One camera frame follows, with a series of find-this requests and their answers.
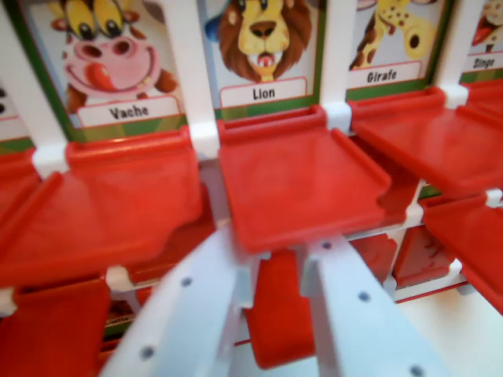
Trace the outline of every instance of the white plastic bar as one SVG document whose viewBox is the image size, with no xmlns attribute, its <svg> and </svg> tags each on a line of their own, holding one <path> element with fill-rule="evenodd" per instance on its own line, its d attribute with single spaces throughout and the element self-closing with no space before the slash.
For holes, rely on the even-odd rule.
<svg viewBox="0 0 503 377">
<path fill-rule="evenodd" d="M 246 273 L 250 261 L 239 255 L 225 225 L 183 259 L 156 287 L 100 376 L 227 375 L 258 270 L 252 263 Z"/>
<path fill-rule="evenodd" d="M 327 112 L 328 128 L 349 133 L 351 106 L 346 103 L 347 81 L 353 48 L 357 0 L 327 2 L 320 104 Z"/>
<path fill-rule="evenodd" d="M 67 140 L 42 87 L 31 69 L 6 8 L 0 4 L 0 35 L 4 53 L 0 58 L 2 83 L 37 147 L 33 164 L 42 178 L 53 171 L 68 170 L 64 150 Z"/>
<path fill-rule="evenodd" d="M 173 49 L 190 139 L 199 160 L 216 159 L 220 140 L 211 102 L 210 80 L 197 2 L 157 0 L 163 7 Z"/>
<path fill-rule="evenodd" d="M 434 84 L 446 94 L 446 107 L 466 104 L 468 89 L 459 84 L 464 63 L 485 0 L 457 0 L 453 5 L 446 37 L 435 72 Z"/>
<path fill-rule="evenodd" d="M 300 281 L 321 377 L 450 375 L 342 236 L 307 245 Z"/>
</svg>

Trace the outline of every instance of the white plastic frame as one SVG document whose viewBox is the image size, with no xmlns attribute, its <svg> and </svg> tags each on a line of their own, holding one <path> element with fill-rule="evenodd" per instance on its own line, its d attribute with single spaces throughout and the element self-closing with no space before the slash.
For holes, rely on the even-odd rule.
<svg viewBox="0 0 503 377">
<path fill-rule="evenodd" d="M 484 2 L 456 0 L 454 3 L 433 80 L 446 94 L 446 108 L 456 108 L 468 100 L 468 89 L 459 81 Z"/>
<path fill-rule="evenodd" d="M 162 6 L 174 63 L 198 159 L 216 159 L 220 139 L 211 102 L 203 39 L 196 1 L 157 0 Z"/>
<path fill-rule="evenodd" d="M 338 128 L 345 134 L 349 133 L 352 116 L 351 106 L 346 102 L 346 90 L 356 9 L 357 0 L 327 2 L 320 105 L 327 112 L 329 130 Z"/>
<path fill-rule="evenodd" d="M 33 165 L 42 178 L 54 171 L 64 173 L 68 170 L 64 155 L 66 137 L 31 69 L 3 3 L 0 4 L 0 35 L 6 52 L 0 59 L 2 82 L 37 147 L 32 157 Z"/>
</svg>

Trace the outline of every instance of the red plastic flap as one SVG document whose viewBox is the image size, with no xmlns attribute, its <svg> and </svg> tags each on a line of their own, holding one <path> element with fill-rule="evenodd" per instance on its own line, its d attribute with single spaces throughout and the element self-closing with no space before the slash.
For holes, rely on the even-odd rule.
<svg viewBox="0 0 503 377">
<path fill-rule="evenodd" d="M 354 136 L 351 140 L 372 157 L 391 177 L 390 189 L 377 199 L 377 203 L 385 212 L 384 220 L 379 226 L 402 224 L 406 220 L 407 207 L 412 203 L 416 193 L 419 178 L 372 145 L 364 142 L 360 137 Z"/>
<path fill-rule="evenodd" d="M 103 280 L 17 295 L 0 323 L 3 377 L 94 375 L 110 302 Z"/>
<path fill-rule="evenodd" d="M 397 244 L 385 234 L 351 241 L 376 279 L 383 283 L 391 272 Z"/>
<path fill-rule="evenodd" d="M 473 107 L 445 109 L 435 91 L 380 100 L 354 104 L 353 128 L 371 145 L 448 196 L 503 184 L 501 121 Z"/>
<path fill-rule="evenodd" d="M 160 254 L 173 229 L 202 209 L 188 131 L 169 137 L 177 140 L 152 137 L 142 154 L 133 138 L 109 142 L 111 152 L 101 143 L 69 158 L 73 168 L 47 178 L 0 232 L 0 286 L 64 280 Z"/>
<path fill-rule="evenodd" d="M 469 89 L 468 103 L 488 114 L 503 116 L 503 80 L 465 84 Z"/>
<path fill-rule="evenodd" d="M 454 256 L 424 226 L 407 229 L 393 276 L 397 287 L 408 287 L 444 277 Z"/>
<path fill-rule="evenodd" d="M 383 217 L 376 198 L 389 177 L 345 135 L 325 128 L 321 108 L 297 112 L 219 125 L 233 224 L 251 253 L 368 228 Z"/>
<path fill-rule="evenodd" d="M 201 191 L 203 193 L 203 214 L 200 218 L 173 231 L 159 257 L 127 266 L 131 281 L 140 283 L 163 277 L 215 231 L 210 198 L 204 185 L 201 185 Z"/>
<path fill-rule="evenodd" d="M 273 368 L 314 355 L 309 301 L 299 293 L 296 257 L 275 251 L 260 263 L 252 309 L 245 310 L 257 365 Z"/>
<path fill-rule="evenodd" d="M 0 156 L 0 227 L 40 183 L 31 164 L 34 149 Z"/>
<path fill-rule="evenodd" d="M 485 200 L 476 196 L 426 208 L 423 221 L 464 268 L 503 297 L 503 210 L 486 206 Z"/>
</svg>

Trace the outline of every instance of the small hole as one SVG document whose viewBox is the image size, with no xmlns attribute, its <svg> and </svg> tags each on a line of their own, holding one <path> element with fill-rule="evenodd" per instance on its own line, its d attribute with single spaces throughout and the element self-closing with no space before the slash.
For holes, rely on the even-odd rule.
<svg viewBox="0 0 503 377">
<path fill-rule="evenodd" d="M 92 45 L 85 45 L 82 48 L 82 52 L 84 55 L 87 55 L 88 57 L 100 57 L 101 56 L 101 51 L 97 47 L 94 47 Z"/>
<path fill-rule="evenodd" d="M 148 360 L 152 356 L 154 356 L 154 349 L 152 346 L 145 346 L 141 349 L 140 357 L 142 360 Z"/>
<path fill-rule="evenodd" d="M 192 284 L 192 279 L 190 277 L 184 277 L 182 279 L 182 287 L 188 287 L 190 284 Z"/>
<path fill-rule="evenodd" d="M 358 298 L 360 300 L 362 300 L 363 302 L 369 302 L 370 301 L 370 295 L 365 292 L 365 291 L 362 291 L 358 294 Z"/>
<path fill-rule="evenodd" d="M 422 377 L 424 376 L 423 368 L 419 365 L 414 365 L 410 368 L 410 374 L 414 377 Z"/>
</svg>

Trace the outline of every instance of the cartoon cow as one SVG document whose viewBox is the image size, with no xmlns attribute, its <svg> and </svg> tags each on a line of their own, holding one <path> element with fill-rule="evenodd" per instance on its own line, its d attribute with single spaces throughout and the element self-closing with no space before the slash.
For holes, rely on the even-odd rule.
<svg viewBox="0 0 503 377">
<path fill-rule="evenodd" d="M 420 5 L 436 1 L 412 0 Z M 358 0 L 358 10 L 375 6 L 376 11 L 370 17 L 350 70 L 369 67 L 384 36 L 393 35 L 397 27 L 402 30 L 403 47 L 411 59 L 420 59 L 431 49 L 435 27 L 428 20 L 412 14 L 407 9 L 409 3 L 410 0 Z"/>
<path fill-rule="evenodd" d="M 472 46 L 486 45 L 490 53 L 496 43 L 503 41 L 503 0 L 490 0 L 484 5 Z"/>
<path fill-rule="evenodd" d="M 51 27 L 66 33 L 62 58 L 68 79 L 68 112 L 88 97 L 109 101 L 146 98 L 150 89 L 170 93 L 177 83 L 160 67 L 156 48 L 133 24 L 131 0 L 56 0 Z"/>
</svg>

